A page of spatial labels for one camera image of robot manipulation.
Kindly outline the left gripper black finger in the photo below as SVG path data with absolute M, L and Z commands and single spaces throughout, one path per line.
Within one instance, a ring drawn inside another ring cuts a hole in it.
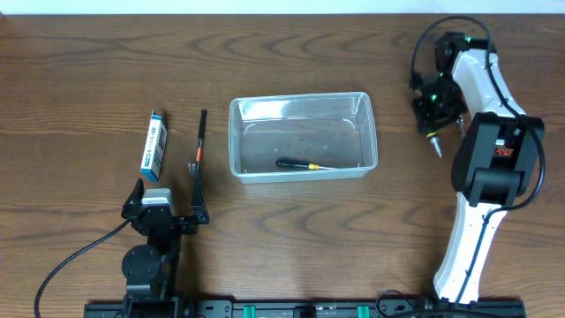
M 145 187 L 143 180 L 138 178 L 131 194 L 122 207 L 122 216 L 137 216 L 139 214 L 144 193 Z
M 193 180 L 191 208 L 198 224 L 208 224 L 209 214 L 201 191 L 201 178 L 197 170 L 191 170 Z

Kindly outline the stubby yellow black screwdriver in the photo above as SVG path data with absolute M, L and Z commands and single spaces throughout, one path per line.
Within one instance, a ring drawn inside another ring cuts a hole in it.
M 429 132 L 426 134 L 426 139 L 428 140 L 428 142 L 430 143 L 431 147 L 433 148 L 433 151 L 435 152 L 435 154 L 439 157 L 442 158 L 442 150 L 441 150 L 441 144 L 440 144 L 440 138 L 438 136 L 438 132 L 437 131 L 433 131 L 433 132 Z

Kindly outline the slim black yellow screwdriver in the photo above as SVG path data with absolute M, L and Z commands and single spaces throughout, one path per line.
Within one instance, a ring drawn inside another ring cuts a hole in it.
M 297 159 L 281 158 L 275 162 L 276 166 L 284 169 L 300 169 L 300 170 L 334 170 L 335 167 L 323 166 L 317 163 L 310 163 Z

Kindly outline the silver combination wrench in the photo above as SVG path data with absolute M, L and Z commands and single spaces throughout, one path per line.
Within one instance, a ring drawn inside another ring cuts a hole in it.
M 460 134 L 460 137 L 463 140 L 465 138 L 465 129 L 464 129 L 464 118 L 462 115 L 460 115 L 456 120 L 456 126 Z

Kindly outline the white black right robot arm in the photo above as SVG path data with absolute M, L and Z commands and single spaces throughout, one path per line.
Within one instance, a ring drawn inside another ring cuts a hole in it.
M 478 300 L 478 286 L 501 220 L 526 191 L 539 164 L 545 126 L 515 102 L 487 39 L 446 32 L 434 44 L 438 76 L 411 74 L 418 131 L 438 148 L 438 131 L 469 114 L 451 169 L 456 222 L 433 278 L 437 298 L 452 305 Z

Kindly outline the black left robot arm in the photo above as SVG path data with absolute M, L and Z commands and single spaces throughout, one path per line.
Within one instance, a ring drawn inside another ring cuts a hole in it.
M 172 192 L 168 188 L 146 189 L 138 179 L 123 205 L 121 217 L 147 238 L 130 249 L 122 260 L 126 278 L 124 317 L 193 317 L 191 303 L 176 292 L 177 265 L 181 238 L 198 232 L 209 223 L 201 191 L 200 171 L 189 168 L 193 181 L 189 216 L 175 214 Z

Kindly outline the clear plastic container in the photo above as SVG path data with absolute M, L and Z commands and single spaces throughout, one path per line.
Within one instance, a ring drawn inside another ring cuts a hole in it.
M 230 103 L 230 171 L 244 184 L 362 178 L 378 164 L 364 92 L 239 97 Z M 290 158 L 334 170 L 284 169 Z

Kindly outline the small black red hammer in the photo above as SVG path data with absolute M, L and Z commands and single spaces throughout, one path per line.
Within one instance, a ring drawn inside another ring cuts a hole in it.
M 200 113 L 200 124 L 199 124 L 198 138 L 197 138 L 197 152 L 195 156 L 195 163 L 188 164 L 189 173 L 191 170 L 197 170 L 200 173 L 200 166 L 203 157 L 206 123 L 207 123 L 207 110 L 202 110 Z

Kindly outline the blue white screwdriver box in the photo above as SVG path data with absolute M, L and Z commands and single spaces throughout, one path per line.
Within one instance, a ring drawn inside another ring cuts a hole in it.
M 150 182 L 157 182 L 167 145 L 168 129 L 163 116 L 152 111 L 140 163 L 140 173 Z

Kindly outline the black mounting rail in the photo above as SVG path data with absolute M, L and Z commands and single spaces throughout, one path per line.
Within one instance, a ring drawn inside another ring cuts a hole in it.
M 374 302 L 232 302 L 201 300 L 169 303 L 90 303 L 84 318 L 378 318 L 378 317 L 525 317 L 521 301 L 488 300 L 452 307 L 415 299 L 385 298 Z

